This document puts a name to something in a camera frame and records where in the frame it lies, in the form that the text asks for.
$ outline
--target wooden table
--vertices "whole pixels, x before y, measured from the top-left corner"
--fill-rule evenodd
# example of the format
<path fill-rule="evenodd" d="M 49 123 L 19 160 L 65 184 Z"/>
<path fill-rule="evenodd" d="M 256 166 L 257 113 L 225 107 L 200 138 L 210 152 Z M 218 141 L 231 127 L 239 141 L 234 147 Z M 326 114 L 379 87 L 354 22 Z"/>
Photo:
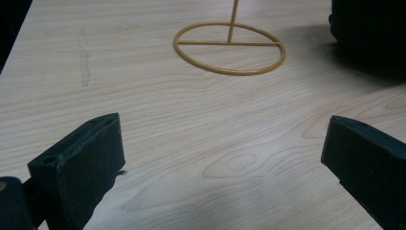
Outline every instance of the wooden table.
<path fill-rule="evenodd" d="M 34 0 L 0 77 L 0 175 L 28 179 L 26 165 L 42 151 L 119 112 L 128 173 L 85 229 L 380 229 L 320 156 L 334 114 L 406 141 L 400 75 L 346 58 L 322 0 L 240 1 L 237 22 L 285 45 L 285 63 L 267 74 L 218 75 L 174 52 L 180 29 L 230 20 L 232 5 Z M 239 30 L 235 38 L 261 40 Z M 232 68 L 275 57 L 265 48 L 187 49 Z"/>

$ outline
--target black object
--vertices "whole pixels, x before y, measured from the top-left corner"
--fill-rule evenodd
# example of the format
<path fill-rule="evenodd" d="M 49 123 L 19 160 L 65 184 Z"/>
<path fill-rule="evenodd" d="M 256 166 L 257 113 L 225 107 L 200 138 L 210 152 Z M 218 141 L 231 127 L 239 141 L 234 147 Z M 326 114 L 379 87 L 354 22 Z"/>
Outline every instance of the black object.
<path fill-rule="evenodd" d="M 0 1 L 0 73 L 33 0 Z"/>
<path fill-rule="evenodd" d="M 406 229 L 406 145 L 364 123 L 331 117 L 322 163 L 384 229 Z"/>
<path fill-rule="evenodd" d="M 88 121 L 31 161 L 23 185 L 0 178 L 0 229 L 32 230 L 44 219 L 51 230 L 82 229 L 124 163 L 119 114 Z"/>
<path fill-rule="evenodd" d="M 332 0 L 332 34 L 358 62 L 406 68 L 406 1 Z"/>

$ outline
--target circular wire base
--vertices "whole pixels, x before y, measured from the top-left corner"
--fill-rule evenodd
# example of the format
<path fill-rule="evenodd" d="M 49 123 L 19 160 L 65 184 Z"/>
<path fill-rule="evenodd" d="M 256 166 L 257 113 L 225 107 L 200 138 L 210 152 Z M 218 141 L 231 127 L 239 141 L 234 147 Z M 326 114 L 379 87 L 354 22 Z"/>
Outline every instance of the circular wire base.
<path fill-rule="evenodd" d="M 184 29 L 180 30 L 175 38 L 173 39 L 173 47 L 176 50 L 176 53 L 183 58 L 184 60 L 186 60 L 187 62 L 189 62 L 190 64 L 193 64 L 199 68 L 208 70 L 208 71 L 212 71 L 215 73 L 219 73 L 219 74 L 226 74 L 226 75 L 237 75 L 237 76 L 248 76 L 248 75 L 257 75 L 257 74 L 263 74 L 266 72 L 269 72 L 271 70 L 274 70 L 276 68 L 278 68 L 280 65 L 282 65 L 285 56 L 286 56 L 286 51 L 284 50 L 284 47 L 282 45 L 282 43 L 273 35 L 269 34 L 266 31 L 263 31 L 261 29 L 255 28 L 255 27 L 251 27 L 245 24 L 241 24 L 241 23 L 235 23 L 234 26 L 235 27 L 239 27 L 242 29 L 246 29 L 246 30 L 250 30 L 253 32 L 256 32 L 258 34 L 264 35 L 266 37 L 268 37 L 269 39 L 271 39 L 273 42 L 272 43 L 264 43 L 264 42 L 229 42 L 229 41 L 225 41 L 225 42 L 218 42 L 218 41 L 182 41 L 179 40 L 179 38 L 187 31 L 190 31 L 192 29 L 198 28 L 198 27 L 205 27 L 205 26 L 231 26 L 230 22 L 204 22 L 204 23 L 196 23 L 196 24 L 192 24 L 190 26 L 185 27 Z M 260 68 L 260 69 L 254 69 L 254 70 L 234 70 L 234 69 L 224 69 L 224 68 L 220 68 L 220 67 L 216 67 L 216 66 L 212 66 L 206 63 L 203 63 L 201 61 L 198 61 L 192 57 L 190 57 L 189 55 L 187 55 L 185 52 L 182 51 L 182 49 L 180 49 L 179 45 L 240 45 L 240 46 L 278 46 L 278 48 L 280 49 L 281 52 L 281 56 L 280 59 L 275 62 L 272 65 L 266 66 L 264 68 Z"/>

